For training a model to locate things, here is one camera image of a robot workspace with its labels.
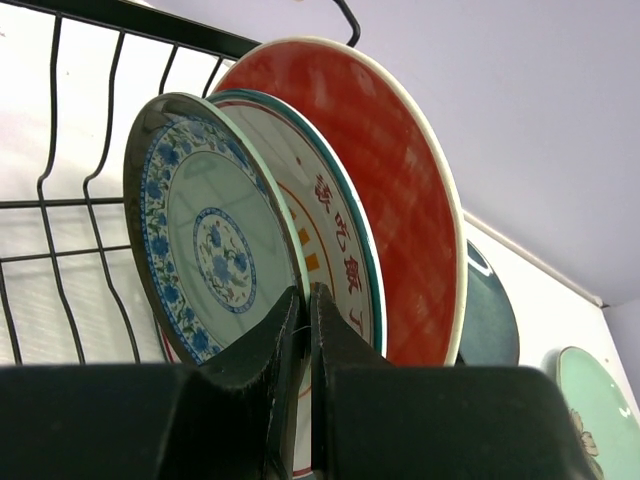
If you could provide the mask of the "white orange sunburst plate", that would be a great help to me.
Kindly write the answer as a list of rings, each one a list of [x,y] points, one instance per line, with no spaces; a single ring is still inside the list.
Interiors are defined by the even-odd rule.
[[[377,351],[386,313],[377,253],[345,167],[319,130],[272,95],[232,89],[205,99],[258,150],[292,215],[310,283],[325,284],[348,325]],[[172,360],[181,361],[163,330]]]

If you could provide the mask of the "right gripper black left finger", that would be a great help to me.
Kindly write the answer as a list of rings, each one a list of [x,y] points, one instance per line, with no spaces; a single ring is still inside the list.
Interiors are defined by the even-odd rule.
[[[288,479],[301,323],[286,289],[203,365],[7,367],[5,479]]]

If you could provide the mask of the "small blue patterned dish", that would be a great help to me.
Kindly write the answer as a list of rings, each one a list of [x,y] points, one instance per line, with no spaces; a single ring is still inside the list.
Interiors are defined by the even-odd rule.
[[[258,150],[210,102],[150,100],[123,163],[127,230],[152,311],[182,362],[200,365],[310,280],[292,215]]]

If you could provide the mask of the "light green flower plate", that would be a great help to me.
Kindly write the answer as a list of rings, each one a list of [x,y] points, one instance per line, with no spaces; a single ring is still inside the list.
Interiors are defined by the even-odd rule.
[[[639,477],[639,423],[619,386],[588,352],[563,349],[556,382],[598,479]]]

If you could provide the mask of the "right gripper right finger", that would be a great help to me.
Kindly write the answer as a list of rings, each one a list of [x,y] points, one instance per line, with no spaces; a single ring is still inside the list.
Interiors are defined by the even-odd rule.
[[[322,479],[589,479],[566,403],[522,367],[398,367],[310,296],[312,467]]]

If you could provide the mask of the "red and teal floral plate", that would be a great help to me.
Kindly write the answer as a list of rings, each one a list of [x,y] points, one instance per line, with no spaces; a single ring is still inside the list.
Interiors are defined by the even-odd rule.
[[[318,128],[372,227],[386,295],[388,359],[401,366],[452,365],[468,285],[463,213],[443,149],[406,88],[359,50],[303,36],[250,50],[218,89],[273,95]]]

